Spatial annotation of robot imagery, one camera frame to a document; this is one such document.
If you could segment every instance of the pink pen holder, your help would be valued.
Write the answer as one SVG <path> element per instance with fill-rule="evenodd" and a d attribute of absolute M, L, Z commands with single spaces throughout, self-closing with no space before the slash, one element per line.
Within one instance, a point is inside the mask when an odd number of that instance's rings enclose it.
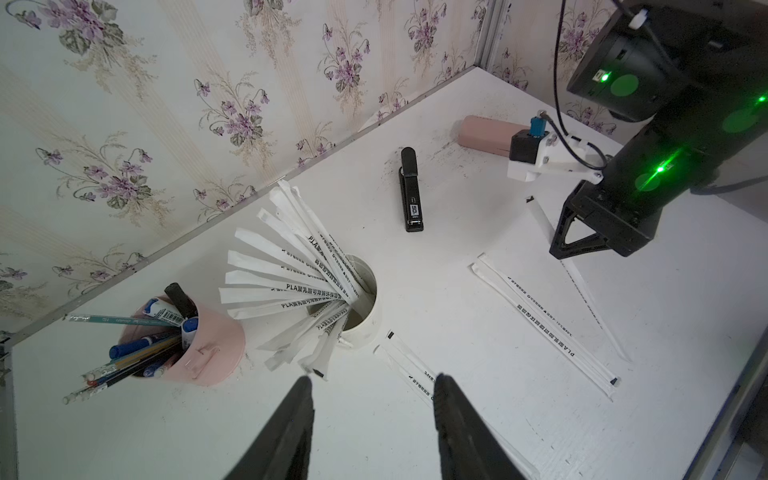
<path fill-rule="evenodd" d="M 215 385 L 232 375 L 243 358 L 245 332 L 236 320 L 201 305 L 197 305 L 197 313 L 199 321 L 192 344 L 160 377 L 161 380 L 200 386 Z M 142 316 L 141 310 L 134 316 Z M 180 331 L 180 328 L 128 325 L 123 329 L 118 343 L 127 343 L 142 336 L 167 331 Z"/>

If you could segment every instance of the white straw wrapper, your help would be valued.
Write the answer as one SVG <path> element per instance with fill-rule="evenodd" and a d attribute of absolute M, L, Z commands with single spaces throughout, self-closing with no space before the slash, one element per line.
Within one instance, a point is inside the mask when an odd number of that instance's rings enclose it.
<path fill-rule="evenodd" d="M 560 327 L 560 330 L 562 332 L 566 333 L 570 337 L 571 342 L 571 348 L 574 350 L 577 350 L 583 357 L 586 358 L 590 366 L 605 379 L 607 382 L 609 382 L 611 385 L 616 386 L 618 382 L 618 377 L 614 375 L 608 368 L 603 365 L 600 360 L 597 359 L 594 355 L 592 355 L 592 352 L 589 351 L 589 349 L 583 345 L 581 345 L 581 342 L 579 342 L 577 339 L 573 338 L 573 335 L 570 331 L 568 331 L 565 326 L 563 326 L 562 323 L 558 322 L 557 319 L 551 314 L 551 311 L 545 309 L 541 303 L 537 302 L 533 296 L 531 296 L 530 293 L 528 293 L 525 288 L 523 288 L 518 282 L 512 279 L 509 275 L 504 275 L 502 272 L 500 272 L 493 264 L 491 263 L 490 259 L 488 258 L 488 255 L 485 253 L 482 253 L 478 259 L 483 262 L 489 269 L 493 270 L 496 275 L 501 277 L 507 286 L 512 290 L 512 292 L 515 293 L 515 296 L 519 298 L 525 305 L 529 308 L 528 311 L 531 313 L 538 311 L 539 312 L 539 319 L 544 320 L 547 323 L 547 326 L 550 327 L 553 333 L 556 333 L 557 327 Z"/>
<path fill-rule="evenodd" d="M 332 291 L 329 288 L 319 289 L 311 286 L 302 285 L 301 283 L 288 282 L 285 280 L 271 280 L 263 278 L 262 276 L 253 275 L 252 273 L 243 272 L 242 270 L 233 270 L 227 272 L 224 276 L 224 282 L 228 285 L 232 284 L 247 284 L 268 286 L 269 288 L 277 288 L 280 290 L 292 290 L 294 292 L 308 293 L 311 296 L 327 296 L 329 298 L 341 300 L 341 295 Z"/>
<path fill-rule="evenodd" d="M 219 288 L 221 303 L 264 302 L 266 300 L 304 300 L 317 295 L 274 288 Z"/>
<path fill-rule="evenodd" d="M 332 326 L 341 316 L 346 315 L 349 312 L 349 306 L 345 303 L 339 305 L 338 308 L 329 308 L 326 312 L 319 316 L 315 322 L 309 327 L 307 331 L 302 333 L 299 338 L 291 342 L 291 344 L 282 350 L 279 350 L 271 358 L 267 359 L 264 364 L 269 370 L 274 370 L 283 363 L 291 363 L 293 358 L 303 349 L 307 343 L 312 339 L 316 339 L 322 334 L 323 330 Z"/>
<path fill-rule="evenodd" d="M 311 262 L 312 265 L 315 263 L 315 256 L 312 252 L 301 243 L 299 237 L 281 219 L 275 217 L 263 208 L 259 210 L 257 217 L 259 217 L 259 220 L 263 221 L 269 228 L 275 230 L 283 240 L 290 243 L 290 245 L 296 249 L 297 252 L 301 253 L 306 260 Z"/>
<path fill-rule="evenodd" d="M 333 326 L 326 327 L 326 331 L 317 343 L 315 352 L 311 356 L 299 361 L 299 365 L 305 372 L 315 372 L 318 377 L 328 381 L 328 365 L 331 355 L 336 344 L 339 342 L 339 337 L 344 330 L 348 318 L 349 311 L 347 310 L 346 314 L 341 316 Z"/>
<path fill-rule="evenodd" d="M 273 315 L 274 313 L 287 312 L 297 308 L 315 305 L 316 303 L 325 303 L 330 299 L 324 296 L 308 298 L 304 300 L 286 300 L 285 302 L 266 303 L 259 306 L 245 306 L 243 308 L 233 308 L 227 310 L 227 313 L 235 320 L 249 319 L 257 316 Z"/>
<path fill-rule="evenodd" d="M 346 255 L 344 255 L 343 251 L 341 250 L 341 247 L 339 247 L 339 244 L 336 243 L 336 241 L 331 237 L 331 234 L 328 233 L 328 230 L 326 230 L 323 223 L 320 221 L 317 215 L 315 215 L 315 212 L 306 204 L 304 199 L 301 197 L 301 193 L 299 192 L 298 187 L 291 187 L 291 191 L 296 196 L 296 200 L 298 200 L 299 205 L 306 210 L 306 214 L 310 217 L 310 219 L 317 225 L 317 230 L 320 233 L 320 236 L 328 242 L 328 247 L 331 249 L 331 251 L 334 251 L 341 261 L 344 263 L 344 266 L 352 273 L 352 275 L 355 278 L 355 281 L 360 284 L 363 290 L 365 290 L 367 293 L 371 293 L 371 289 L 368 287 L 368 284 L 365 280 L 362 279 L 362 277 L 357 273 L 357 270 L 355 270 L 355 267 L 352 265 L 352 263 L 349 261 L 348 258 L 346 258 Z"/>
<path fill-rule="evenodd" d="M 310 276 L 306 273 L 292 270 L 287 266 L 277 265 L 276 263 L 267 262 L 260 258 L 244 255 L 240 252 L 230 250 L 227 255 L 227 262 L 230 265 L 234 265 L 238 268 L 244 268 L 246 270 L 252 270 L 253 272 L 266 273 L 267 275 L 274 275 L 292 282 L 303 283 L 304 285 L 314 286 L 315 288 L 327 290 L 328 282 L 323 278 L 316 276 Z"/>
<path fill-rule="evenodd" d="M 547 239 L 547 243 L 552 243 L 552 239 L 554 238 L 554 228 L 552 224 L 549 222 L 549 219 L 547 218 L 547 214 L 544 212 L 544 209 L 541 208 L 540 203 L 538 200 L 533 198 L 528 202 L 526 205 L 528 208 L 528 211 L 531 212 L 533 215 L 533 218 L 536 220 L 536 223 L 538 224 L 539 228 L 541 229 L 541 232 L 544 234 L 544 237 Z M 589 313 L 592 315 L 592 318 L 594 318 L 594 321 L 598 324 L 601 330 L 603 330 L 603 333 L 605 333 L 605 336 L 608 337 L 608 340 L 611 342 L 611 345 L 614 347 L 614 350 L 616 350 L 616 353 L 627 362 L 632 362 L 632 358 L 629 357 L 629 353 L 627 352 L 627 349 L 624 348 L 624 345 L 621 343 L 621 341 L 618 339 L 616 334 L 613 331 L 613 328 L 611 327 L 611 324 L 606 322 L 603 317 L 600 315 L 600 311 L 597 307 L 597 302 L 594 301 L 594 297 L 592 296 L 591 291 L 589 290 L 589 286 L 587 285 L 587 282 L 584 280 L 584 277 L 581 276 L 581 273 L 578 271 L 578 268 L 576 267 L 576 264 L 574 261 L 570 258 L 566 258 L 564 260 L 560 260 L 560 264 L 565 269 L 565 272 L 568 274 L 568 278 L 571 279 L 571 282 L 574 284 L 574 287 L 576 288 L 576 291 L 581 296 L 581 299 L 584 301 L 584 304 L 586 304 L 587 308 L 589 309 Z"/>
<path fill-rule="evenodd" d="M 301 241 L 308 248 L 313 247 L 316 260 L 324 262 L 329 267 L 329 271 L 324 271 L 323 268 L 320 268 L 320 271 L 327 273 L 325 277 L 328 281 L 336 284 L 339 293 L 348 298 L 349 303 L 361 316 L 366 316 L 372 307 L 370 298 L 367 296 L 359 298 L 363 293 L 362 287 L 354 280 L 354 276 L 344 266 L 339 255 L 336 255 L 329 248 L 328 242 L 321 238 L 317 225 L 296 199 L 290 185 L 284 180 L 278 181 L 277 185 L 279 190 L 275 188 L 270 191 L 270 200 L 277 206 L 278 217 L 281 213 L 287 213 L 286 221 L 294 223 L 289 225 L 293 227 L 294 233 L 302 237 Z"/>
<path fill-rule="evenodd" d="M 281 262 L 295 268 L 296 270 L 300 272 L 304 272 L 307 275 L 319 275 L 319 271 L 312 266 L 309 265 L 304 260 L 301 260 L 296 255 L 293 255 L 288 250 L 282 249 L 275 245 L 274 243 L 270 242 L 266 238 L 262 237 L 256 232 L 252 232 L 250 230 L 246 230 L 244 228 L 237 228 L 235 230 L 235 237 L 239 238 L 245 243 L 248 243 L 252 247 L 261 250 L 262 252 L 266 253 L 272 258 L 276 258 L 280 260 Z"/>
<path fill-rule="evenodd" d="M 304 332 L 306 332 L 308 329 L 312 327 L 312 324 L 318 317 L 320 317 L 325 313 L 331 313 L 334 309 L 342 305 L 343 305 L 343 302 L 340 302 L 340 301 L 328 302 L 322 305 L 312 315 L 304 317 L 299 322 L 294 323 L 292 326 L 278 333 L 272 339 L 266 341 L 263 345 L 258 346 L 257 348 L 259 350 L 271 350 L 273 352 L 288 348 L 288 346 L 290 346 L 290 344 L 293 343 L 293 341 L 295 341 Z"/>
<path fill-rule="evenodd" d="M 391 340 L 392 331 L 387 334 L 387 339 Z M 408 348 L 402 341 L 396 340 L 390 343 L 395 349 L 387 349 L 386 343 L 378 345 L 373 350 L 373 355 L 382 360 L 386 365 L 397 374 L 405 383 L 411 387 L 411 390 L 418 396 L 430 409 L 434 409 L 435 379 L 437 375 L 424 362 L 422 362 L 415 353 Z M 405 347 L 409 352 L 406 355 L 398 345 Z M 496 431 L 482 415 L 478 416 L 485 426 L 496 439 L 496 442 L 505 450 L 505 453 L 515 464 L 515 467 L 526 477 L 527 480 L 539 480 L 541 474 L 509 441 Z"/>
<path fill-rule="evenodd" d="M 531 325 L 536 327 L 536 330 L 538 330 L 544 336 L 544 338 L 546 338 L 549 343 L 557 349 L 557 351 L 559 351 L 565 358 L 571 360 L 571 362 L 576 365 L 576 367 L 579 368 L 581 372 L 584 373 L 587 378 L 589 378 L 600 390 L 602 390 L 608 398 L 613 396 L 616 389 L 608 380 L 603 378 L 598 369 L 591 364 L 591 361 L 586 356 L 584 356 L 584 348 L 576 347 L 578 344 L 576 339 L 560 338 L 557 334 L 557 332 L 560 331 L 558 327 L 552 326 L 543 316 L 534 315 L 534 313 L 529 311 L 526 306 L 522 305 L 520 300 L 517 300 L 513 297 L 516 297 L 517 295 L 509 285 L 505 283 L 503 286 L 499 286 L 494 280 L 491 280 L 491 278 L 489 278 L 480 270 L 477 263 L 472 264 L 472 271 L 475 272 L 475 275 L 485 281 L 493 290 L 496 290 L 509 303 L 511 303 L 516 308 L 516 310 L 530 322 Z"/>
<path fill-rule="evenodd" d="M 285 199 L 285 195 L 282 194 L 282 192 L 280 192 L 280 197 L 278 200 L 284 202 L 287 205 L 287 208 L 292 208 L 288 200 Z M 280 234 L 280 236 L 291 242 L 292 245 L 300 245 L 300 248 L 297 248 L 297 251 L 301 252 L 301 254 L 309 262 L 312 262 L 312 264 L 321 272 L 326 282 L 329 283 L 336 292 L 343 296 L 348 303 L 356 300 L 356 298 L 352 298 L 349 295 L 348 289 L 345 288 L 344 285 L 342 285 L 341 282 L 337 280 L 331 269 L 326 265 L 326 260 L 323 255 L 319 253 L 315 246 L 312 245 L 305 237 L 303 237 L 300 233 L 297 233 L 298 229 L 296 229 L 295 232 L 282 220 L 273 217 L 266 210 L 261 210 L 259 212 L 259 218 L 267 223 L 270 227 L 272 227 L 277 233 Z"/>

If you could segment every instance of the pink box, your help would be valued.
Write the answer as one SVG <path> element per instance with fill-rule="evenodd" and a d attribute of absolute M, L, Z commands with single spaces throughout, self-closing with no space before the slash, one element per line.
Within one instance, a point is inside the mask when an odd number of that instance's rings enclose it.
<path fill-rule="evenodd" d="M 469 115 L 464 118 L 458 130 L 458 144 L 509 158 L 512 136 L 526 128 L 528 127 L 525 125 L 511 124 L 508 121 Z"/>

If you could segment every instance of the pencil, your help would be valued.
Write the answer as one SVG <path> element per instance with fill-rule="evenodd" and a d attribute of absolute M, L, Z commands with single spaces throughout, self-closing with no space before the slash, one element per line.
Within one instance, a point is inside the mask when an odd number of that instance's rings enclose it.
<path fill-rule="evenodd" d="M 93 380 L 100 379 L 103 376 L 111 375 L 112 373 L 115 373 L 118 370 L 121 370 L 129 365 L 132 365 L 146 358 L 148 355 L 158 352 L 164 349 L 166 346 L 169 346 L 170 344 L 175 343 L 175 341 L 178 341 L 180 339 L 180 336 L 181 336 L 181 332 L 177 333 L 176 335 L 170 336 L 166 339 L 163 339 L 160 342 L 153 343 L 152 345 L 149 345 L 149 346 L 145 346 L 143 349 L 137 350 L 130 355 L 126 355 L 126 356 L 122 356 L 120 358 L 114 359 L 105 365 L 95 368 L 90 372 L 84 373 L 83 377 L 86 380 L 93 381 Z"/>
<path fill-rule="evenodd" d="M 96 395 L 99 392 L 102 392 L 109 387 L 113 386 L 115 383 L 120 382 L 122 379 L 126 379 L 127 377 L 133 375 L 136 372 L 140 372 L 144 369 L 146 369 L 149 365 L 152 363 L 158 361 L 158 360 L 164 360 L 169 359 L 176 353 L 176 349 L 174 346 L 167 347 L 164 350 L 161 350 L 160 352 L 153 353 L 152 355 L 148 356 L 147 358 L 141 360 L 140 362 L 121 370 L 120 372 L 115 373 L 114 375 L 107 378 L 102 384 L 97 386 L 92 386 L 85 391 L 81 391 L 78 393 L 78 398 L 87 400 L 90 399 L 92 396 Z"/>

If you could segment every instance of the white table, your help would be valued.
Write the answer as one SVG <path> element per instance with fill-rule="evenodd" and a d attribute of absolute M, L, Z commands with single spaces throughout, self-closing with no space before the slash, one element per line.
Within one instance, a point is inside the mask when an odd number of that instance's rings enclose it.
<path fill-rule="evenodd" d="M 476 409 L 544 479 L 680 478 L 768 323 L 768 225 L 715 197 L 669 205 L 657 239 L 623 259 L 578 257 L 603 316 L 634 363 L 606 340 L 594 354 L 622 378 L 610 402 L 467 266 L 535 193 L 556 220 L 574 181 L 505 176 L 506 160 L 455 143 L 477 114 L 517 123 L 547 107 L 475 69 L 301 174 L 298 185 L 339 243 L 379 281 L 384 327 L 456 378 Z M 619 145 L 566 119 L 615 153 Z M 396 171 L 414 147 L 425 230 L 406 233 Z M 235 227 L 260 230 L 259 199 L 79 311 L 132 313 L 180 281 L 223 311 L 217 287 Z M 632 276 L 623 272 L 632 271 Z M 255 347 L 284 317 L 244 321 L 247 358 L 213 388 L 129 379 L 86 403 L 61 404 L 78 374 L 104 362 L 119 326 L 57 322 L 14 348 L 22 480 L 223 477 L 300 374 L 269 372 Z M 310 478 L 439 478 L 432 413 L 371 355 L 336 351 L 313 380 Z"/>

